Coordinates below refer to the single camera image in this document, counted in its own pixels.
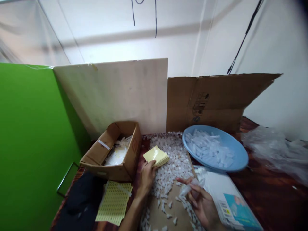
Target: table surface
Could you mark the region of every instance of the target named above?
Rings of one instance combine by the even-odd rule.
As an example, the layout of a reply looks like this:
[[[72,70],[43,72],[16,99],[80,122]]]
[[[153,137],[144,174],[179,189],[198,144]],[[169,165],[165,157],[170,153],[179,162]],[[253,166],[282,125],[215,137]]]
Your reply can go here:
[[[248,132],[257,126],[258,124],[243,117],[240,132]],[[240,141],[240,133],[233,134],[233,136]],[[129,209],[138,187],[140,171],[144,162],[142,155],[148,151],[149,146],[149,140],[142,141],[132,196],[128,201],[126,211]],[[229,176],[264,230],[308,230],[307,222],[305,222],[308,214],[308,188],[285,173],[268,170],[254,159],[249,149],[246,150],[249,156],[249,168],[240,172],[229,173]],[[194,165],[199,164],[192,156],[191,159]],[[82,176],[83,172],[84,168],[80,167],[72,185]],[[56,225],[66,200],[67,198],[62,201],[52,222],[51,230]],[[95,222],[93,230],[118,230],[118,228],[116,225],[103,221]]]

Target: black wire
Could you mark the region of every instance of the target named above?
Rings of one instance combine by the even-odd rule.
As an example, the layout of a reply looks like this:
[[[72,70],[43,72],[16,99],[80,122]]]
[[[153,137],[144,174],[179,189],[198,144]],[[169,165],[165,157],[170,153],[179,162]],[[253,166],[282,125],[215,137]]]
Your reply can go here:
[[[133,0],[132,1],[132,10],[133,10],[133,19],[134,19],[134,26],[136,26],[135,23],[135,15],[134,15],[134,5],[133,5]],[[142,0],[141,2],[137,2],[137,0],[135,0],[136,3],[138,4],[142,4],[144,2],[144,0]],[[155,37],[157,36],[157,10],[156,10],[156,0],[155,0]]]
[[[245,41],[245,38],[246,38],[246,36],[247,36],[247,34],[248,34],[250,28],[251,28],[251,25],[252,25],[252,23],[253,23],[253,21],[254,21],[254,18],[255,18],[255,16],[256,16],[256,14],[258,13],[258,11],[259,11],[259,9],[260,9],[262,3],[263,3],[263,0],[259,0],[258,5],[257,5],[257,7],[256,7],[256,9],[255,9],[255,11],[254,11],[254,13],[253,13],[253,15],[252,15],[252,17],[251,17],[250,22],[249,22],[249,25],[248,25],[248,28],[247,28],[247,30],[246,30],[244,39],[243,39],[243,41],[242,41],[242,43],[241,43],[241,45],[240,45],[240,48],[238,49],[238,52],[237,52],[237,54],[236,54],[236,56],[235,56],[235,58],[234,58],[234,60],[233,60],[233,62],[232,62],[232,64],[231,64],[231,66],[230,66],[229,69],[228,69],[227,75],[230,75],[230,74],[231,74],[231,71],[232,71],[233,66],[234,66],[234,64],[235,64],[235,61],[236,61],[236,58],[237,58],[238,54],[240,53],[240,50],[241,50],[242,45],[243,45],[243,43],[244,43],[244,41]]]
[[[156,16],[156,0],[155,0],[155,37],[157,35],[157,16]]]
[[[144,0],[142,0],[142,2],[140,2],[140,3],[139,3],[139,2],[137,2],[137,0],[135,0],[135,1],[136,1],[136,3],[138,3],[138,4],[142,4]]]
[[[134,15],[134,5],[133,5],[133,0],[132,0],[132,9],[133,9],[134,26],[136,26],[136,24],[135,24],[135,15]]]

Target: pile of white plastic pieces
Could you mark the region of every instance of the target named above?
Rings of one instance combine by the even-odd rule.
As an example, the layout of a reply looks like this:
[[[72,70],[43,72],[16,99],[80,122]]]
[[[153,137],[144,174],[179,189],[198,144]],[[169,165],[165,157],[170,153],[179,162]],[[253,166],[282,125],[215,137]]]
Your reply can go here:
[[[228,168],[233,164],[233,152],[222,146],[219,135],[209,135],[207,132],[195,129],[193,134],[186,134],[189,149],[206,164]]]
[[[184,195],[179,195],[178,197],[176,197],[177,201],[172,201],[170,199],[168,201],[168,194],[172,188],[176,177],[184,179],[194,177],[192,167],[187,156],[187,151],[182,143],[182,133],[160,133],[150,136],[147,135],[143,138],[151,139],[150,149],[157,145],[163,152],[166,152],[170,157],[168,163],[157,169],[155,182],[151,190],[151,194],[158,199],[158,209],[161,209],[161,211],[166,215],[167,219],[172,218],[174,225],[176,225],[177,217],[173,218],[172,215],[166,213],[165,205],[171,208],[172,203],[180,202],[182,203],[184,209],[186,209],[191,219],[193,230],[204,230],[198,218],[196,217],[192,206],[186,200]],[[148,208],[145,208],[145,212],[142,213],[142,217],[140,220],[140,227],[142,231],[151,230],[151,226],[149,225],[149,217],[150,210]],[[164,226],[162,230],[167,231],[168,227]]]
[[[127,138],[123,137],[121,140],[117,140],[115,146],[108,154],[104,166],[119,165],[123,162],[129,143],[131,142],[132,136]]]

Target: blue bowl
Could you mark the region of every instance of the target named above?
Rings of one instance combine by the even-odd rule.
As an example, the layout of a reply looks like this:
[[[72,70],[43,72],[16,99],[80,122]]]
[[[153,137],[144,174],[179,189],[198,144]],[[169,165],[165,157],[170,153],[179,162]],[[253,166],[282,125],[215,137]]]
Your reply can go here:
[[[188,145],[186,143],[185,136],[188,133],[193,134],[195,129],[197,129],[199,131],[207,132],[208,134],[211,134],[213,132],[214,135],[220,135],[222,145],[225,146],[225,147],[228,147],[234,153],[233,163],[228,168],[224,168],[224,167],[220,168],[218,166],[213,166],[211,164],[208,164],[208,163],[204,162],[201,158],[199,158],[197,155],[195,155],[190,150],[190,148],[188,147]],[[241,171],[244,168],[246,168],[246,166],[248,164],[248,154],[247,154],[247,151],[245,150],[245,148],[243,147],[243,145],[241,145],[241,143],[238,142],[233,136],[231,136],[230,134],[228,134],[228,133],[226,133],[226,132],[224,132],[224,131],[222,131],[218,128],[214,128],[214,127],[206,126],[206,125],[190,126],[190,127],[186,128],[185,131],[183,132],[182,141],[183,141],[183,144],[184,144],[185,148],[187,149],[187,151],[200,164],[204,165],[205,167],[209,167],[211,169],[218,170],[218,171],[224,171],[224,172],[238,172],[238,171]]]

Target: white board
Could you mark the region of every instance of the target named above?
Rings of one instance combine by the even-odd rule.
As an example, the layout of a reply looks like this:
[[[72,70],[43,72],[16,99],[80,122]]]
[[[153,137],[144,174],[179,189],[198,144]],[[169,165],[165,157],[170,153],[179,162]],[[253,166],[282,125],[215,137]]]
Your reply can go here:
[[[115,121],[136,121],[142,134],[166,131],[167,58],[53,70],[92,139]]]

